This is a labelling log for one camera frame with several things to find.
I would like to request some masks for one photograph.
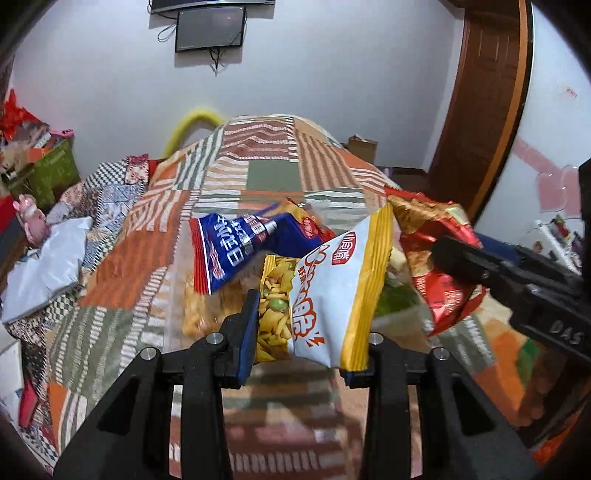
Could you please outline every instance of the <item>red snack bag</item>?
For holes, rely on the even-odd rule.
[[[444,332],[480,305],[486,289],[468,285],[438,270],[431,260],[431,246],[437,238],[450,235],[482,248],[466,212],[458,203],[434,202],[422,193],[385,189],[400,226],[400,244],[413,275],[413,283],[433,313],[434,329],[429,336]]]
[[[4,103],[4,117],[0,119],[0,129],[4,132],[6,139],[12,141],[17,128],[26,121],[41,123],[41,120],[26,108],[17,106],[17,94],[14,93],[14,89],[11,89],[8,100]]]

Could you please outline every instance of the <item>black cable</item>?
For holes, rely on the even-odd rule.
[[[146,9],[148,10],[148,13],[149,13],[150,15],[154,15],[154,14],[152,13],[152,0],[148,0],[148,6],[146,7]],[[178,21],[178,13],[177,13],[177,16],[176,16],[176,17],[169,17],[168,15],[164,15],[164,14],[161,14],[161,13],[156,13],[156,15],[159,15],[159,16],[161,16],[161,17],[163,17],[163,18],[166,18],[166,19],[168,19],[168,20],[174,20],[174,21],[175,21],[175,23],[172,23],[172,24],[170,24],[170,25],[168,25],[168,26],[164,27],[164,28],[163,28],[162,30],[160,30],[160,32],[158,33],[158,37],[157,37],[157,38],[158,38],[158,41],[159,41],[160,43],[164,43],[164,42],[166,42],[166,41],[170,40],[170,37],[172,37],[172,36],[173,36],[173,34],[174,34],[174,30],[177,28],[177,23],[176,23],[176,22]],[[168,34],[166,37],[161,37],[161,36],[160,36],[160,35],[162,35],[164,32],[166,32],[167,30],[170,30],[171,28],[172,28],[172,31],[171,31],[171,32],[170,32],[170,33],[169,33],[169,34]]]
[[[176,29],[177,29],[177,24],[176,24],[176,23],[171,23],[171,24],[170,24],[168,27],[164,27],[164,28],[163,28],[162,30],[160,30],[160,32],[158,33],[158,37],[157,37],[157,38],[158,38],[158,41],[159,41],[160,43],[164,43],[164,42],[166,42],[166,41],[170,40],[170,37],[172,37],[172,36],[173,36],[173,34],[174,34],[174,31],[175,31]],[[163,34],[164,32],[166,32],[167,30],[170,30],[170,33],[169,33],[169,34],[168,34],[166,37],[160,38],[160,35],[162,35],[162,34]]]
[[[244,42],[244,37],[246,37],[246,21],[248,20],[248,10],[246,9],[246,7],[244,7],[244,27],[240,29],[240,32],[238,32],[236,35],[234,35],[234,38],[232,39],[232,41],[230,42],[230,45],[232,45],[236,39],[242,34],[242,32],[244,31],[243,37],[242,37],[242,41]],[[218,67],[221,65],[222,67],[225,67],[225,65],[222,63],[222,57],[224,56],[224,54],[226,53],[226,48],[224,48],[223,50],[221,50],[220,48],[210,48],[209,49],[209,56],[212,58],[212,62],[213,62],[213,71],[215,72],[216,76],[219,73],[218,72]]]

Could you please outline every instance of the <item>red bag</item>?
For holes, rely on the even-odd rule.
[[[17,213],[12,206],[12,197],[10,195],[0,197],[0,233],[3,233],[3,231],[6,230],[10,220],[12,220],[16,214]]]
[[[8,100],[4,103],[4,117],[0,119],[0,129],[8,141],[12,141],[23,122],[42,123],[26,108],[17,106],[17,94],[14,93],[14,89],[11,89]]]
[[[18,409],[18,424],[21,428],[27,429],[31,426],[33,414],[38,403],[39,398],[35,393],[31,381],[27,378],[25,379],[25,388],[21,393],[21,404]]]
[[[450,235],[482,248],[470,221],[458,203],[434,202],[422,193],[386,187],[385,193],[400,226],[400,244],[413,275],[413,283],[433,313],[437,335],[470,315],[482,302],[486,289],[457,281],[433,265],[431,246]]]

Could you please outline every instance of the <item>metal screw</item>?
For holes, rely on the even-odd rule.
[[[449,351],[442,346],[438,346],[433,349],[433,356],[437,360],[447,360],[449,358]]]
[[[205,339],[210,345],[218,345],[223,342],[223,334],[220,332],[213,332],[207,335]]]
[[[152,360],[156,356],[157,353],[158,353],[158,351],[153,346],[149,346],[148,348],[144,348],[139,353],[139,355],[144,360]]]
[[[384,341],[384,337],[381,336],[379,333],[371,332],[369,334],[369,343],[372,345],[379,345]]]

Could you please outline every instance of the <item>logo on bag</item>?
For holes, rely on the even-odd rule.
[[[357,244],[357,236],[355,232],[347,233],[343,239],[340,241],[339,246],[333,253],[333,265],[344,265],[349,261],[351,255],[353,255],[353,251],[355,250],[355,245]]]
[[[316,225],[309,217],[304,217],[304,219],[301,221],[300,229],[308,240],[314,238],[319,233]]]
[[[310,282],[314,278],[316,273],[316,266],[320,265],[327,257],[326,249],[328,245],[321,245],[316,250],[308,254],[304,259],[304,265],[307,267],[300,267],[298,275],[301,280],[300,291],[298,292],[297,298],[293,305],[292,317],[293,317],[293,334],[295,339],[298,337],[307,336],[316,326],[316,312],[314,311],[314,302],[308,296],[310,289]],[[318,345],[324,343],[324,338],[319,335],[319,332],[314,333],[315,337],[311,340],[306,339],[308,346]]]

